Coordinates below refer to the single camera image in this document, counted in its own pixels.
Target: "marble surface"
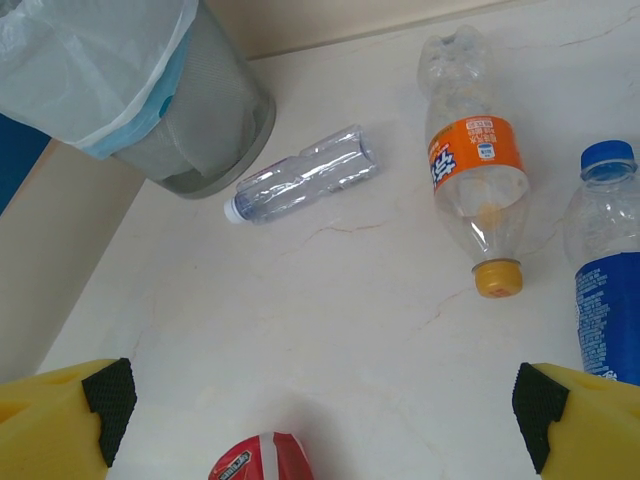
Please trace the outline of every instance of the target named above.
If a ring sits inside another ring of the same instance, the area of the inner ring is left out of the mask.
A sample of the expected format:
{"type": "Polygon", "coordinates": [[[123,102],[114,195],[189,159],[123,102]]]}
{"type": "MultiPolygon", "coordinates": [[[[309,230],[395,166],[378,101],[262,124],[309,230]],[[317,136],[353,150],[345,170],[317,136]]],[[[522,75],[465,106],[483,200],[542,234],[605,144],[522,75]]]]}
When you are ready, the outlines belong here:
{"type": "Polygon", "coordinates": [[[561,216],[585,147],[640,152],[639,17],[549,0],[255,63],[279,111],[251,171],[359,122],[383,173],[261,227],[225,220],[232,189],[143,186],[41,367],[132,359],[109,479],[204,479],[269,430],[317,480],[536,478],[511,391],[520,362],[581,367],[561,216]],[[533,185],[525,288],[497,301],[437,221],[415,81],[426,37],[461,23],[495,45],[533,185]]]}

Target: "empty plastic bottle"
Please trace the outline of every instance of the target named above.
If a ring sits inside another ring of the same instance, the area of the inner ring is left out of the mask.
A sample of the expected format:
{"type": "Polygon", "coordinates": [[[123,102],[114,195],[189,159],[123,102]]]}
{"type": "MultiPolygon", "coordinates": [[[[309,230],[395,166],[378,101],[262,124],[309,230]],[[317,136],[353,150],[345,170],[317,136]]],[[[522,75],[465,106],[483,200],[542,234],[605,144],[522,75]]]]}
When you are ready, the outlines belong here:
{"type": "Polygon", "coordinates": [[[511,125],[494,95],[491,49],[463,26],[424,45],[418,84],[429,101],[426,137],[438,214],[474,262],[478,292],[522,289],[516,249],[529,181],[511,125]]]}
{"type": "Polygon", "coordinates": [[[619,140],[582,154],[582,180],[564,216],[564,247],[576,270],[584,369],[640,385],[640,178],[619,140]]]}
{"type": "Polygon", "coordinates": [[[362,129],[354,125],[243,180],[224,211],[232,223],[266,223],[377,171],[362,129]]]}

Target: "white wall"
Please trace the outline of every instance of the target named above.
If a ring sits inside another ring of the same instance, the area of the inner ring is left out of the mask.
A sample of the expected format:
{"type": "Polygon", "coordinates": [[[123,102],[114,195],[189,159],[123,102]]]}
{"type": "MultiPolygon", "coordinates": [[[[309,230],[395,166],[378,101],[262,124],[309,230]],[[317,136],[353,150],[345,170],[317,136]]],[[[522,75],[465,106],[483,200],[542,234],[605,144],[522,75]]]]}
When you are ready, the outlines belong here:
{"type": "Polygon", "coordinates": [[[249,56],[386,30],[506,0],[207,0],[249,56]]]}
{"type": "Polygon", "coordinates": [[[0,217],[0,383],[39,366],[142,185],[50,144],[0,217]]]}

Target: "metal mesh trash can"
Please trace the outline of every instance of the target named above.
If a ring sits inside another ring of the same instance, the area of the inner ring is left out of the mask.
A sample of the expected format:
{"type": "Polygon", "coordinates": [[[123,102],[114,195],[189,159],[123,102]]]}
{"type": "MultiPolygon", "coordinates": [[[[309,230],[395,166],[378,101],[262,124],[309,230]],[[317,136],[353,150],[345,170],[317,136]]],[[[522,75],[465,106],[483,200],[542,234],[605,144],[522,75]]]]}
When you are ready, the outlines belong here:
{"type": "Polygon", "coordinates": [[[229,185],[256,159],[275,104],[200,2],[184,69],[160,122],[115,157],[185,198],[229,185]]]}

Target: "orange label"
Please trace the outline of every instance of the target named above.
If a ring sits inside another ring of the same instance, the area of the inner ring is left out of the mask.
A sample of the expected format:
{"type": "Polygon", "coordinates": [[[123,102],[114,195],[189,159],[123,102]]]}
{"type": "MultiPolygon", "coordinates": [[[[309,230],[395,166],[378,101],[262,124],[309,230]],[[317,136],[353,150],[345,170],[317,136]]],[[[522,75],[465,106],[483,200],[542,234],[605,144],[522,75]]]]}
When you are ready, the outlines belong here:
{"type": "Polygon", "coordinates": [[[524,171],[515,135],[500,117],[468,117],[443,128],[429,144],[434,189],[458,173],[483,165],[524,171]]]}

